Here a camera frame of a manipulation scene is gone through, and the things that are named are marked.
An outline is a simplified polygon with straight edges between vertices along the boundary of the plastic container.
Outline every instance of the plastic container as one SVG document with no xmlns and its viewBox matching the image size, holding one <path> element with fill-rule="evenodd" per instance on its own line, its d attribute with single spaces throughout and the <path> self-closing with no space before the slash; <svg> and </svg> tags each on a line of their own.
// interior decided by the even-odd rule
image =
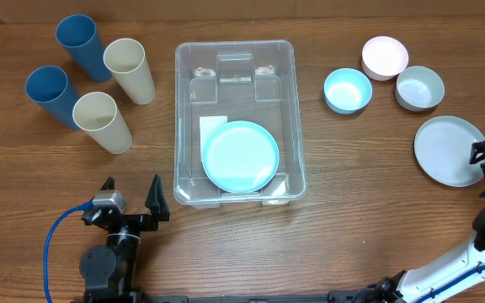
<svg viewBox="0 0 485 303">
<path fill-rule="evenodd" d="M 196 208 L 250 201 L 284 205 L 304 195 L 306 172 L 291 43 L 183 43 L 175 51 L 175 73 L 173 194 L 179 203 Z M 228 193 L 207 178 L 201 161 L 200 118 L 203 124 L 206 117 L 222 116 L 227 122 L 261 125 L 276 140 L 278 170 L 260 190 Z"/>
</svg>

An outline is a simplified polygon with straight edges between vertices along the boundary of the blue cable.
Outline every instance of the blue cable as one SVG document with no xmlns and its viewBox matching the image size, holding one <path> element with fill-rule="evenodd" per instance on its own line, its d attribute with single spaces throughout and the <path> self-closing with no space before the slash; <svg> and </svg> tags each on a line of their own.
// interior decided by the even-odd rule
<svg viewBox="0 0 485 303">
<path fill-rule="evenodd" d="M 461 281 L 463 281 L 464 279 L 467 279 L 469 278 L 470 276 L 472 276 L 473 274 L 476 274 L 476 273 L 481 273 L 482 271 L 485 270 L 485 265 L 480 265 L 480 266 L 476 266 L 475 268 L 465 272 L 464 274 L 462 274 L 461 276 L 453 279 L 451 282 L 445 284 L 443 287 L 437 289 L 437 290 L 433 290 L 431 291 L 429 294 L 423 296 L 422 298 L 418 299 L 418 301 L 416 301 L 415 303 L 422 303 L 424 302 L 425 300 L 429 299 L 429 298 L 432 298 L 435 297 L 436 295 L 442 293 L 443 291 L 445 290 L 448 290 L 450 287 L 460 283 Z"/>
<path fill-rule="evenodd" d="M 50 296 L 50 290 L 48 289 L 48 247 L 50 246 L 50 240 L 51 236 L 54 234 L 54 231 L 56 231 L 56 227 L 71 213 L 75 211 L 85 211 L 87 208 L 90 206 L 93 206 L 93 203 L 91 201 L 84 203 L 82 205 L 76 206 L 74 208 L 71 208 L 70 210 L 67 210 L 59 217 L 59 219 L 56 220 L 53 226 L 51 226 L 50 231 L 48 232 L 48 236 L 46 237 L 46 243 L 44 244 L 44 258 L 43 258 L 43 267 L 44 267 L 44 293 L 46 295 L 46 300 L 48 303 L 52 303 L 51 301 L 51 296 Z"/>
</svg>

